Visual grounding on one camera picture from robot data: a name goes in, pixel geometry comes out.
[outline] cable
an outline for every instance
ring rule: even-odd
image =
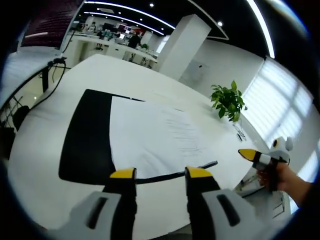
[[[31,110],[34,109],[35,107],[37,107],[39,104],[43,103],[45,100],[47,100],[47,99],[55,92],[55,90],[56,90],[57,87],[59,86],[59,84],[60,84],[60,82],[61,82],[61,79],[62,79],[62,77],[64,76],[65,71],[66,71],[66,63],[64,62],[63,65],[64,65],[63,72],[62,72],[61,77],[60,77],[57,85],[55,86],[55,88],[52,90],[52,92],[51,92],[46,98],[42,99],[40,102],[38,102],[36,105],[34,105],[34,106],[31,108]]]
[[[16,99],[15,96],[13,96],[13,99],[16,101],[17,104],[19,104],[21,107],[23,107],[22,104]]]
[[[54,76],[55,76],[55,72],[56,72],[56,70],[57,70],[57,66],[58,66],[58,63],[54,66],[54,70],[53,70],[53,73],[52,73],[52,82],[53,82],[53,83],[55,83],[55,78],[54,78]]]
[[[263,187],[259,188],[258,190],[255,190],[255,191],[253,191],[253,192],[251,192],[251,193],[249,193],[249,194],[247,194],[247,195],[242,196],[242,198],[244,199],[244,198],[246,198],[246,197],[249,197],[249,196],[251,196],[251,195],[259,192],[260,190],[265,189],[265,188],[266,188],[266,187],[263,186]]]
[[[71,42],[71,39],[72,39],[72,37],[74,36],[75,32],[76,32],[76,30],[74,30],[73,33],[71,34],[71,37],[70,37],[70,39],[69,39],[69,41],[68,41],[65,49],[62,51],[63,54],[64,54],[65,51],[67,50],[67,48],[68,48],[68,46],[69,46],[69,44],[70,44],[70,42]]]
[[[7,110],[4,110],[4,112],[5,112],[4,127],[6,127],[6,125],[8,124],[9,127],[11,128],[11,125],[10,125],[10,122],[9,122],[10,114],[9,114],[9,116],[7,115]]]

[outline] human hand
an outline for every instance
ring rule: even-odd
[[[276,189],[279,191],[286,192],[295,178],[298,176],[289,168],[285,163],[279,162],[276,166],[276,172],[278,174],[278,183]],[[269,188],[270,186],[270,177],[266,171],[257,171],[259,182],[261,186]]]
[[[278,174],[277,190],[286,192],[298,206],[301,206],[312,186],[311,183],[302,180],[287,164],[282,162],[279,162],[276,166],[276,172]],[[268,173],[265,171],[257,171],[257,175],[260,185],[269,188],[270,177]]]

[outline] office desk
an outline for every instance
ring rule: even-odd
[[[96,39],[96,38],[92,38],[92,37],[87,37],[87,36],[73,36],[72,37],[72,41],[77,41],[76,43],[76,52],[74,53],[71,53],[72,56],[67,56],[68,58],[73,58],[73,64],[71,67],[75,66],[76,64],[78,64],[80,62],[80,59],[79,59],[79,54],[77,54],[77,52],[81,52],[82,49],[83,49],[83,45],[84,43],[95,43],[95,44],[102,44],[102,45],[107,45],[107,46],[114,46],[118,49],[123,49],[125,50],[126,52],[130,52],[130,53],[133,53],[133,54],[136,54],[138,56],[141,56],[142,58],[146,58],[147,60],[151,61],[152,63],[157,63],[157,59],[155,59],[153,56],[143,52],[143,51],[139,51],[137,49],[134,49],[132,47],[128,47],[128,46],[124,46],[124,45],[120,45],[120,44],[117,44],[115,42],[111,42],[111,41],[108,41],[108,40],[103,40],[103,39]]]
[[[254,144],[248,137],[240,142],[227,120],[216,120],[207,97],[148,68],[96,54],[63,76],[54,94],[26,116],[13,143],[9,181],[26,212],[45,228],[65,224],[76,204],[103,189],[58,177],[68,126],[86,89],[187,111],[212,148],[212,161],[218,161],[208,171],[221,188],[234,189],[251,167],[238,149],[255,148]],[[156,238],[190,223],[184,177],[139,184],[136,190],[133,239]]]

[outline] window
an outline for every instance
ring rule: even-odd
[[[287,69],[267,58],[243,94],[243,116],[268,147],[278,137],[296,138],[312,105],[312,97]]]
[[[158,46],[156,52],[159,54],[161,53],[162,49],[164,48],[164,46],[166,45],[168,39],[170,38],[170,35],[163,37],[160,45]]]
[[[320,140],[318,141],[318,145],[316,150],[311,154],[308,161],[304,164],[301,170],[298,172],[298,176],[307,182],[314,182],[318,169],[319,169],[319,160],[320,159]],[[293,214],[296,210],[298,210],[298,206],[295,201],[290,197],[290,210]]]

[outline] potted plant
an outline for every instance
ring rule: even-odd
[[[149,49],[149,45],[144,43],[144,44],[141,45],[141,48],[145,49],[145,50],[148,50]]]
[[[219,118],[227,116],[229,122],[237,122],[241,115],[241,110],[245,106],[242,99],[241,91],[237,90],[237,84],[233,80],[231,88],[222,87],[220,85],[211,86],[214,92],[211,95],[211,102],[214,102],[212,107],[219,110]]]

